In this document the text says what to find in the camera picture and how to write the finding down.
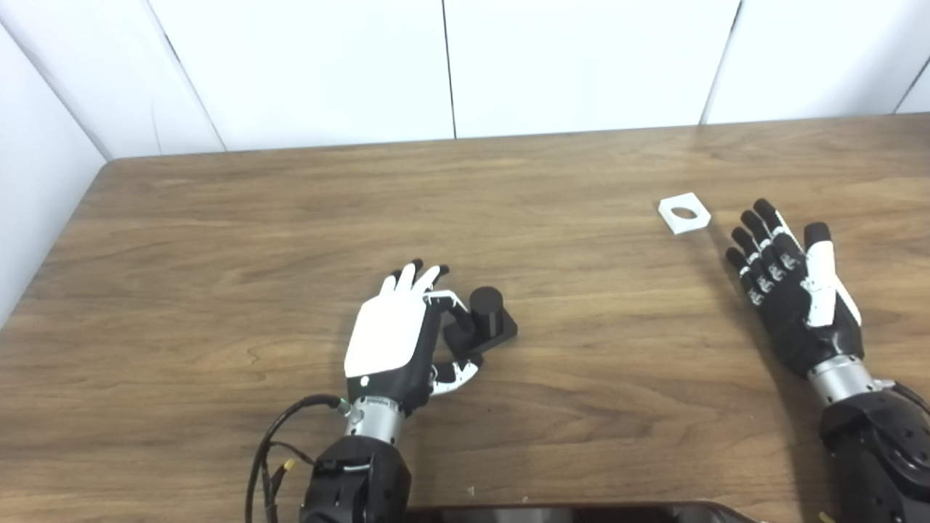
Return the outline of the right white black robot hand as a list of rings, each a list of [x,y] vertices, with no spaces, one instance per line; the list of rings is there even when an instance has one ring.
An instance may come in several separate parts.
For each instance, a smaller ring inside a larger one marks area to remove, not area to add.
[[[740,221],[725,258],[777,360],[805,377],[838,355],[863,358],[862,315],[837,273],[827,223],[808,223],[799,240],[765,198]]]

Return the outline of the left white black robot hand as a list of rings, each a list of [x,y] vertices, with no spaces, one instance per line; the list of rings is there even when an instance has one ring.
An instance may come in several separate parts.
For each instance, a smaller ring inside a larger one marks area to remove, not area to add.
[[[344,361],[349,401],[382,397],[410,416],[429,398],[451,393],[478,374],[482,355],[433,361],[444,314],[459,319],[469,312],[454,291],[434,288],[448,272],[446,265],[426,268],[413,259],[391,272],[361,306]]]

